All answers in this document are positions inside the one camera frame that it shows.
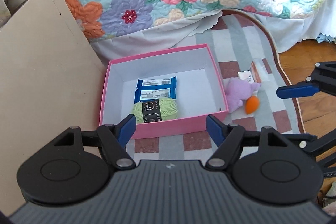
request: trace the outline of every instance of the checkered rug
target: checkered rug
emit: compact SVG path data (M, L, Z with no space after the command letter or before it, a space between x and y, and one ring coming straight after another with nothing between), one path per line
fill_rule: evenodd
M186 37L174 47L203 43L207 43L212 51L223 77L224 87L230 77L237 77L239 71L249 70L253 58L263 60L270 79L262 83L258 91L260 106L256 112L247 115L244 107L241 107L228 114L224 123L234 122L247 130L260 130L262 126L268 125L280 133L303 132L297 101L282 100L276 96L276 89L288 85L288 80L278 63L275 46L266 32L241 15L225 15L211 30ZM205 163L217 146L206 131L201 131L130 140L126 149L137 164L141 159L199 159ZM255 152L257 149L257 147L244 148L243 155Z

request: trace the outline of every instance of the blue wet wipes packet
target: blue wet wipes packet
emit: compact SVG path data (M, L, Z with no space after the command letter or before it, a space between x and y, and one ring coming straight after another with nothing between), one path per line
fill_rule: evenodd
M176 76L165 79L138 80L134 104L159 98L176 99Z

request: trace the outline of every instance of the wooden floor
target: wooden floor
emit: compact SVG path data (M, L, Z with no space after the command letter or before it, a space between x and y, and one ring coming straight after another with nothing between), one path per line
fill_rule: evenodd
M304 81L317 62L336 61L336 45L315 40L305 40L280 54L280 63L292 84ZM336 97L319 92L312 97L300 98L302 118L307 133L323 136L336 128ZM327 151L322 157L333 153ZM323 190L328 190L336 178L325 179Z

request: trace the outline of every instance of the pink box rim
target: pink box rim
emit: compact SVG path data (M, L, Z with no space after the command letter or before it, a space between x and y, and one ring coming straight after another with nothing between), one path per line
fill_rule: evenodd
M220 86L222 96L223 96L223 99L224 99L224 102L225 102L226 110L222 110L222 112L228 112L228 105L227 105L226 96L225 96L225 92L224 92L222 77L221 77L221 75L220 75L220 73L217 69L216 61L213 58L211 50L210 50L210 48L208 47L207 44L198 44L198 45L192 45L192 46L169 48L169 49L166 49L166 50L160 50L160 51L155 51L155 52L147 52L147 53L143 53L143 54L137 54L137 55L132 55L132 56L127 56L127 57L122 57L122 58L110 60L109 65L107 67L107 71L106 71L103 94L102 94L102 99L101 99L101 104L100 104L99 125L101 126L103 124L102 121L103 121L103 114L104 114L107 83L108 83L108 79L109 79L109 75L110 75L110 69L111 69L112 65L127 62L127 61L132 61L132 60L136 60L136 59L141 59L141 58L147 58L147 57L152 57L152 56L157 56L157 55L162 55L162 54L168 54L168 53L172 53L172 52L182 52L182 51L196 50L196 49L199 49L199 48L206 48L210 57L211 57L211 61L212 61L212 64L213 64L213 66L216 70L217 80L219 82L219 86ZM187 119L187 117L178 118L176 120L180 120L180 119Z

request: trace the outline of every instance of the stuffed animal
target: stuffed animal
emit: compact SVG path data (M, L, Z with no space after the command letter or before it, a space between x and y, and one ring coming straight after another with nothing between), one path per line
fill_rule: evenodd
M241 107L243 105L243 100L249 99L252 93L259 88L260 83L249 83L248 81L239 78L231 78L225 90L229 113L232 113Z

